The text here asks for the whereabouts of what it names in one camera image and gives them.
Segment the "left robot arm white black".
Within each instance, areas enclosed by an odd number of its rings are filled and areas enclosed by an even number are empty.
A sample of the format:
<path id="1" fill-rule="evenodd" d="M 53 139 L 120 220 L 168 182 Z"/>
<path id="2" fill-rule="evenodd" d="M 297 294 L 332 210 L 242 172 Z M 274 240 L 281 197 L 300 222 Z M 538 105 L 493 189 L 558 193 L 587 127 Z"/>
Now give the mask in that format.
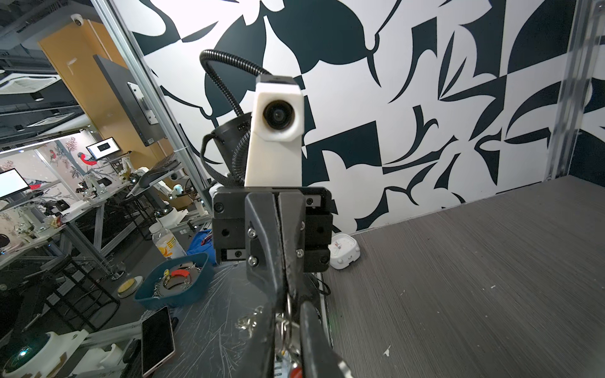
<path id="1" fill-rule="evenodd" d="M 277 309 L 297 309 L 318 301 L 313 274 L 329 267 L 332 195 L 324 187 L 244 187 L 246 113 L 203 139 L 213 141 L 228 166 L 215 173 L 221 188 L 213 196 L 214 248 L 217 260 L 247 261 L 249 280 Z"/>

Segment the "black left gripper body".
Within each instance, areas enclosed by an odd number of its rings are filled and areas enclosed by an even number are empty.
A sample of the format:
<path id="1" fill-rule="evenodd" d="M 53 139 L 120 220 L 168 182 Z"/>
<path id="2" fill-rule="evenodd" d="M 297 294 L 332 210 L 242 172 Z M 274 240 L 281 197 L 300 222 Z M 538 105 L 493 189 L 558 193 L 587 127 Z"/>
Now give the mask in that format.
<path id="1" fill-rule="evenodd" d="M 250 256 L 266 261 L 287 252 L 304 272 L 329 267 L 332 194 L 324 187 L 222 187 L 213 198 L 214 250 L 218 263 Z"/>

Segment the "red key tag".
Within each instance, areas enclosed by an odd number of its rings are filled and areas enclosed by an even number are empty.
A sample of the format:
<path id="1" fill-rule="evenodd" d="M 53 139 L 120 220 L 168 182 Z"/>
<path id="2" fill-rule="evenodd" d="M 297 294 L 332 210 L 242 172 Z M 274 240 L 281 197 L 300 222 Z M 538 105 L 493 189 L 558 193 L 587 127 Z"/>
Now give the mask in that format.
<path id="1" fill-rule="evenodd" d="M 294 368 L 289 375 L 290 378 L 304 378 L 303 369 L 298 366 Z"/>

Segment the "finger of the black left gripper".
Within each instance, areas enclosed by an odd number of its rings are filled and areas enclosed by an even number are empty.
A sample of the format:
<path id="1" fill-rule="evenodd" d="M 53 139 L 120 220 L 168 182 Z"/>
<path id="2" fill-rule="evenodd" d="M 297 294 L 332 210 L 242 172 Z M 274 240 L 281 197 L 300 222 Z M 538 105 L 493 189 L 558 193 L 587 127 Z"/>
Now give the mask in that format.
<path id="1" fill-rule="evenodd" d="M 276 198 L 270 192 L 252 192 L 244 200 L 244 209 L 247 278 L 273 307 L 284 307 L 284 252 Z"/>
<path id="2" fill-rule="evenodd" d="M 297 251 L 304 249 L 302 226 L 305 219 L 304 199 L 304 195 L 298 190 L 281 192 L 277 198 L 285 261 L 285 279 L 288 295 L 293 302 L 299 302 L 300 281 L 303 277 L 303 263 L 297 255 Z"/>

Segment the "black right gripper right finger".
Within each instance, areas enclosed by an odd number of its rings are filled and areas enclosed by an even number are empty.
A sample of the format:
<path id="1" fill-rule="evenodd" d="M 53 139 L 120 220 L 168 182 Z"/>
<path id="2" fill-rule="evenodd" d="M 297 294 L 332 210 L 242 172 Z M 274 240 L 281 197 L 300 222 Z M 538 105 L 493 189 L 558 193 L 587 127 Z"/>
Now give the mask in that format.
<path id="1" fill-rule="evenodd" d="M 331 348 L 311 302 L 300 307 L 299 327 L 304 377 L 352 377 L 348 364 Z"/>

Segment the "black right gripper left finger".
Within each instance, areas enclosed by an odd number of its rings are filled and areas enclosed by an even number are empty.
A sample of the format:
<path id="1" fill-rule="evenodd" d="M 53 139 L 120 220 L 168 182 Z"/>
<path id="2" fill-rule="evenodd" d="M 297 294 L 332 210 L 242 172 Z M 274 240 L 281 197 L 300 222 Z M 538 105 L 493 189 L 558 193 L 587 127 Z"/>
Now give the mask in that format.
<path id="1" fill-rule="evenodd" d="M 242 316 L 236 327 L 248 335 L 236 377 L 274 377 L 276 314 L 268 302 Z"/>

